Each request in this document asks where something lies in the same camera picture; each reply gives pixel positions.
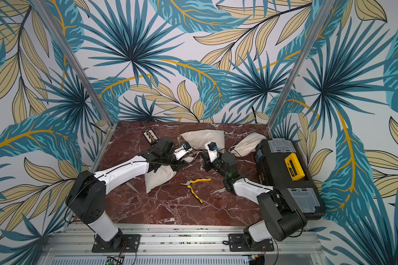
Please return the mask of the cream cloth bag wall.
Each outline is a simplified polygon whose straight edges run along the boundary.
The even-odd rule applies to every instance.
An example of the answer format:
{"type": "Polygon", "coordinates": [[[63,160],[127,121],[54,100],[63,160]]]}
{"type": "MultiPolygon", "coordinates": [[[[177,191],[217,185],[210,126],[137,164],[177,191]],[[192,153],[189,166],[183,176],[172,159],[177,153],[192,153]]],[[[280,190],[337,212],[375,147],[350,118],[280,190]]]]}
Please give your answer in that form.
{"type": "Polygon", "coordinates": [[[170,181],[182,168],[172,167],[172,161],[150,163],[148,172],[144,174],[146,192],[149,193],[154,188],[170,181]]]}

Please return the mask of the cream cloth soil bag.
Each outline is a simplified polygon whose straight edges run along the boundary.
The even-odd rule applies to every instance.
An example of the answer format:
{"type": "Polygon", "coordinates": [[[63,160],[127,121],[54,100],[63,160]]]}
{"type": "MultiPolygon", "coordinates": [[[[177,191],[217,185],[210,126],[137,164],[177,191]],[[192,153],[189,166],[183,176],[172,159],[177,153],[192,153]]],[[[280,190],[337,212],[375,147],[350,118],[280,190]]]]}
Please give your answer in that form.
{"type": "Polygon", "coordinates": [[[215,142],[218,149],[225,148],[224,131],[222,130],[197,130],[180,135],[195,150],[205,150],[205,144],[215,142]]]}

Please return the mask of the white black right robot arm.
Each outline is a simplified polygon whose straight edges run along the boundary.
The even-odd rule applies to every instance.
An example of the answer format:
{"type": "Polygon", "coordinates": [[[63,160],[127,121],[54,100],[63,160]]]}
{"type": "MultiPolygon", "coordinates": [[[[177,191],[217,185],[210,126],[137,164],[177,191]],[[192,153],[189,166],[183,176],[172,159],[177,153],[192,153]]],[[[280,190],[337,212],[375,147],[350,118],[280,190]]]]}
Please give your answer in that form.
{"type": "Polygon", "coordinates": [[[239,172],[234,154],[214,150],[203,152],[201,158],[205,171],[214,170],[223,177],[227,192],[259,205],[263,220],[244,229],[247,243],[257,244],[268,239],[283,241],[306,226],[304,214],[287,189],[249,180],[239,172]]]}

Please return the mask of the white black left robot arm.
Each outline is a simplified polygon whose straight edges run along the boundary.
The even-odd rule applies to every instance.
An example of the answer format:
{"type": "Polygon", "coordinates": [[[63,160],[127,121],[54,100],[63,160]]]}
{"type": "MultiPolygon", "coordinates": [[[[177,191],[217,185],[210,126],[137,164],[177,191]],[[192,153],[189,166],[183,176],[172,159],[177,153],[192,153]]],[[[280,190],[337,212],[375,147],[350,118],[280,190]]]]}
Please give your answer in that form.
{"type": "Polygon", "coordinates": [[[67,207],[96,235],[107,251],[117,252],[127,246],[122,231],[105,211],[106,195],[129,180],[164,166],[178,171],[188,163],[183,161],[192,147],[185,142],[176,147],[169,138],[159,139],[152,147],[132,159],[106,170],[81,172],[66,198],[67,207]]]}

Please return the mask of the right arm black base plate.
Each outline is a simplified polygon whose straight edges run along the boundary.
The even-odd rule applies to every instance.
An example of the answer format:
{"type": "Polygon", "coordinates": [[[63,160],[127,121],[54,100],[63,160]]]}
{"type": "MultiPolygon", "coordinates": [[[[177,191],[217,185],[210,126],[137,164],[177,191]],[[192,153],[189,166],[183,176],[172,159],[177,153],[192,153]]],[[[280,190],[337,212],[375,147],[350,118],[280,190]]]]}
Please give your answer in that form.
{"type": "Polygon", "coordinates": [[[271,252],[274,251],[273,237],[263,221],[248,226],[241,234],[229,234],[222,243],[230,247],[231,252],[271,252]]]}

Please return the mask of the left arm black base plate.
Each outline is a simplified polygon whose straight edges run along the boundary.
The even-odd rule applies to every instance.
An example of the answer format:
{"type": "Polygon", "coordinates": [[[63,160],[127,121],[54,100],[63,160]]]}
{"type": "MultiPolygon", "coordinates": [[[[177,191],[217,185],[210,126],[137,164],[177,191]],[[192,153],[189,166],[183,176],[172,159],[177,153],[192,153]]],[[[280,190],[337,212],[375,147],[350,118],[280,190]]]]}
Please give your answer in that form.
{"type": "Polygon", "coordinates": [[[140,238],[139,234],[123,234],[121,231],[110,241],[105,241],[96,235],[92,253],[136,253],[140,238]]]}

